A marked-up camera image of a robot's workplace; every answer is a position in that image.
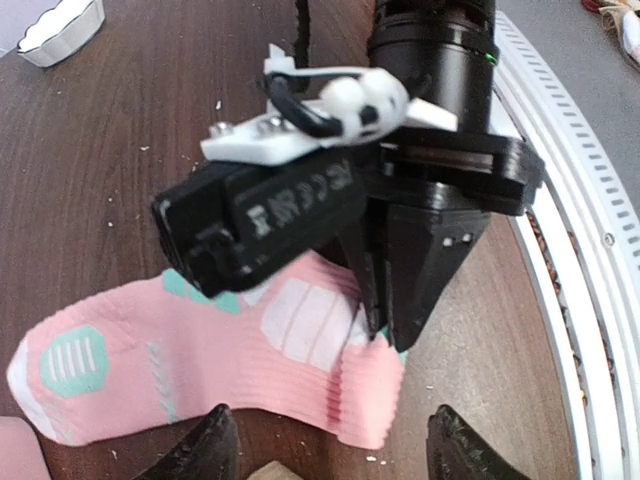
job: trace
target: pink sock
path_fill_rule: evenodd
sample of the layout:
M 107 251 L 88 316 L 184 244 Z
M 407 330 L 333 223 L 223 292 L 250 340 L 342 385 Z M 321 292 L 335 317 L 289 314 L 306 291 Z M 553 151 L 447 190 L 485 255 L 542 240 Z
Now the pink sock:
M 83 300 L 27 332 L 7 378 L 31 422 L 66 445 L 226 403 L 377 449 L 403 372 L 382 333 L 368 342 L 351 272 L 309 253 L 213 301 L 173 270 Z

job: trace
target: dark wood tabletop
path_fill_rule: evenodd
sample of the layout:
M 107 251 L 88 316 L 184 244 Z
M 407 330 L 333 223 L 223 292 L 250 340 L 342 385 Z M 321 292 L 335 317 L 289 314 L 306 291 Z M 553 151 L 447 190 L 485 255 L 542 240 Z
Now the dark wood tabletop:
M 151 198 L 202 161 L 209 125 L 264 109 L 256 79 L 267 43 L 291 51 L 295 40 L 293 0 L 104 3 L 100 33 L 60 65 L 0 60 L 3 370 L 48 315 L 166 267 Z M 366 64 L 372 4 L 312 0 L 311 63 Z M 575 478 L 544 323 L 505 218 L 494 218 L 410 352 L 397 420 L 373 454 L 385 465 L 310 426 L 239 411 L 241 478 L 279 460 L 305 479 L 424 479 L 427 420 L 441 403 L 531 478 Z M 0 415 L 21 415 L 4 376 Z M 194 424 L 83 448 L 39 438 L 55 480 L 127 480 Z

